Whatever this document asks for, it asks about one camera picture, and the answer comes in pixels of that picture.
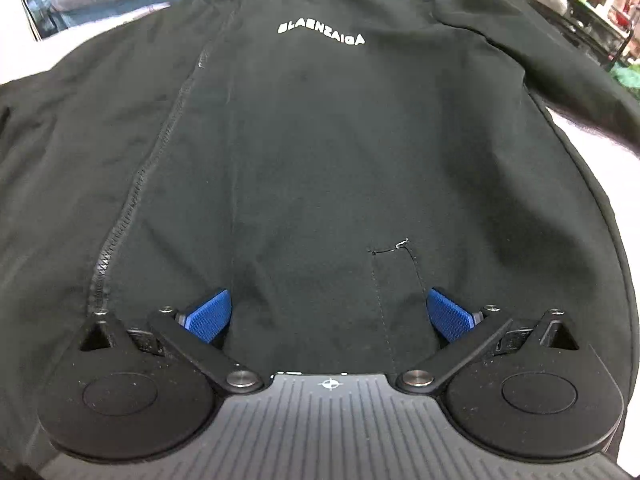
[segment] seam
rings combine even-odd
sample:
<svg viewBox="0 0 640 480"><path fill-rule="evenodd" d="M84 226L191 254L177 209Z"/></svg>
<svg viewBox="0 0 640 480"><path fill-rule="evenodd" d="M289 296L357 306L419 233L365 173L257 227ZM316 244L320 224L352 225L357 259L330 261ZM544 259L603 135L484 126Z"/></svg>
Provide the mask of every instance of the seam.
<svg viewBox="0 0 640 480"><path fill-rule="evenodd" d="M240 12L242 8L242 0L238 0L238 6L236 8L234 8L231 11L230 17L229 17L229 23L233 20L234 16L236 15L236 12ZM236 82L236 69L237 69L237 65L233 65L231 67L230 70L230 74L231 77L228 79L227 81L227 85L226 85L226 103L225 104L229 104L229 102L231 101L231 95L235 90L235 82ZM229 114L230 114L230 120L234 120L235 119L235 115L233 115L233 112L231 111L232 109L229 108ZM231 135L233 133L235 133L235 130L231 127L228 128L228 134L226 136L226 150L228 153L228 157L230 159L229 162L229 173L230 173L230 177L229 177L229 187L230 187L230 191L229 191L229 202L230 202L230 211L231 211L231 263L230 263L230 269L231 269L231 283L230 283L230 287L229 287L229 293L231 293L231 297L233 297L235 288L235 281L236 281L236 272L234 269L234 266L236 264L236 216L237 216L237 211L238 211L238 197L236 194L236 183L237 183L237 179L238 179L238 165L236 164L236 160L233 157L233 153L232 153L232 142L231 142Z"/></svg>
<svg viewBox="0 0 640 480"><path fill-rule="evenodd" d="M208 43L204 46L198 56L196 66L180 86L174 104L169 111L169 115L156 137L156 142L145 161L138 167L132 184L129 187L127 198L120 210L120 214L100 248L100 253L98 254L98 259L94 265L94 272L92 273L89 288L89 298L87 301L88 310L91 310L92 308L105 308L107 305L108 292L106 291L106 285L108 280L108 271L110 270L110 263L113 261L114 256L122 246L122 241L129 231L135 212L142 200L146 183L158 165L158 162L160 161L160 158L172 137L178 120L180 120L180 117L182 116L184 105L191 94L191 89L195 83L196 76L200 73L200 69L203 68L204 63L209 57L207 52L208 46Z"/></svg>
<svg viewBox="0 0 640 480"><path fill-rule="evenodd" d="M378 280L376 279L376 272L373 268L373 259L375 258L375 256L376 256L376 253L371 251L371 278L373 279L373 286L376 289L376 297L378 298L378 309L380 311L380 319L382 320L382 328L385 331L386 348L389 350L389 357L391 358L391 365L393 367L394 373L397 374L398 370L396 369L394 352L391 349L391 343L389 342L389 332L386 329L385 314L382 311L382 301L380 300L380 288L378 286Z"/></svg>
<svg viewBox="0 0 640 480"><path fill-rule="evenodd" d="M596 182L597 182L597 179L594 176L594 174L591 173L591 170L589 169L587 163L582 159L581 156L580 156L580 160L582 161L582 163L581 164L578 163L579 161L576 160L575 155L568 148L568 144L570 144L571 147L574 147L573 144L571 143L571 140L569 140L566 134L562 131L562 129L553 122L553 120L551 119L551 116L546 111L546 108L543 107L543 105L540 103L539 99L529 91L529 88L527 88L527 86L524 86L524 88L527 91L527 94L529 95L531 100L534 102L534 104L542 114L542 116L545 118L545 121L547 122L547 124L551 127L552 131L556 134L556 137L564 147L564 150L569 156L569 158L574 163L576 169L578 170L578 173L580 173L580 176L582 177L582 180L585 186L591 193L593 200L598 206L600 215L602 216L602 219L605 225L607 226L607 231L609 232L611 243L613 244L613 247L616 251L616 256L618 257L618 265L620 267L620 274L622 275L622 281L625 285L629 323L631 326L631 378L630 378L631 380L629 383L629 393L627 397L627 402L629 402L633 395L636 379L638 376L638 331L635 330L635 328L638 327L638 308L636 306L635 291L633 288L633 282L631 281L631 275L628 268L628 261L626 260L624 245L622 244L622 238L620 237L620 233L617 229L617 226L610 224L609 220L607 219L607 214L604 211L604 208L606 208L606 206L603 205L600 202L600 200L598 200L598 197L596 196L596 193L594 192L593 187L591 187L591 184L589 183L588 177L592 178ZM577 148L574 147L574 150L579 155Z"/></svg>
<svg viewBox="0 0 640 480"><path fill-rule="evenodd" d="M422 289L422 294L426 298L427 289L424 287L424 281L422 280L422 276L420 275L420 270L418 270L418 258L411 252L409 248L409 244L405 244L402 248L409 253L409 257L411 258L412 263L414 264L414 270L416 276L418 276L418 282L420 282L420 288Z"/></svg>
<svg viewBox="0 0 640 480"><path fill-rule="evenodd" d="M501 53L503 53L506 56L508 56L514 63L519 65L521 67L522 71L524 72L524 77L525 78L527 78L529 76L527 74L527 70L523 67L523 65L520 62L520 60L517 59L517 56L513 52L510 52L509 47L507 45L504 45L504 44L502 44L502 43L500 43L498 41L492 40L484 32L482 32L480 30L476 30L473 27L471 27L470 25L468 27L465 27L464 25L452 25L450 23L447 23L446 20L441 20L433 12L431 13L431 15L433 16L433 19L436 20L441 25L445 25L446 27L450 27L450 28L455 28L457 30L466 30L467 32L471 32L471 33L475 34L476 36L480 36L481 38L484 38L484 40L486 41L486 43L489 46L492 46L496 50L499 50Z"/></svg>

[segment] ridged surface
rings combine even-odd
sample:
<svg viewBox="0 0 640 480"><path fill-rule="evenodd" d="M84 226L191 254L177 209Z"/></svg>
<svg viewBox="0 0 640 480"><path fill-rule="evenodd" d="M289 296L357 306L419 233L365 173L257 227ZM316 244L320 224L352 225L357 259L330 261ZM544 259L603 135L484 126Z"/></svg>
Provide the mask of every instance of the ridged surface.
<svg viewBox="0 0 640 480"><path fill-rule="evenodd" d="M223 290L186 317L184 327L205 343L213 341L231 319L231 295Z"/></svg>
<svg viewBox="0 0 640 480"><path fill-rule="evenodd" d="M475 326L474 317L432 288L427 295L429 320L449 342L460 338Z"/></svg>
<svg viewBox="0 0 640 480"><path fill-rule="evenodd" d="M460 436L435 400L397 392L379 375L277 375L263 392L228 399L201 436L170 456L95 465L61 455L41 475L45 480L629 478L600 454L557 465L492 455Z"/></svg>

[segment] screw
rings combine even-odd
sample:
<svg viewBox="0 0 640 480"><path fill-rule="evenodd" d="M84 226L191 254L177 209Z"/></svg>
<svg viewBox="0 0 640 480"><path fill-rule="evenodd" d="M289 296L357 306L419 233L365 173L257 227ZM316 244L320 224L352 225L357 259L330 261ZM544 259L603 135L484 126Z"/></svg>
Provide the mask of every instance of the screw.
<svg viewBox="0 0 640 480"><path fill-rule="evenodd" d="M259 381L258 376L249 370L235 370L226 376L226 382L236 388L249 388Z"/></svg>
<svg viewBox="0 0 640 480"><path fill-rule="evenodd" d="M482 312L485 317L488 317L491 314L497 314L500 312L500 307L495 305L485 305L480 309L480 312Z"/></svg>
<svg viewBox="0 0 640 480"><path fill-rule="evenodd" d="M429 386L434 380L433 375L424 370L409 370L402 374L402 382L408 386L415 386L416 388Z"/></svg>

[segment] black fabric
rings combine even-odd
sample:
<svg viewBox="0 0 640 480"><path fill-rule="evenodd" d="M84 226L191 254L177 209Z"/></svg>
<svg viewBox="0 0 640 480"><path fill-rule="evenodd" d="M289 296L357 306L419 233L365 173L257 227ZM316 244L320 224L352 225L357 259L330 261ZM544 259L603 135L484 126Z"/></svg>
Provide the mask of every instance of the black fabric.
<svg viewBox="0 0 640 480"><path fill-rule="evenodd" d="M442 286L569 311L628 402L613 214L532 92L636 146L640 118L562 41L520 0L185 0L1 87L0 448L47 458L37 394L89 308L219 286L265 377L418 362Z"/></svg>

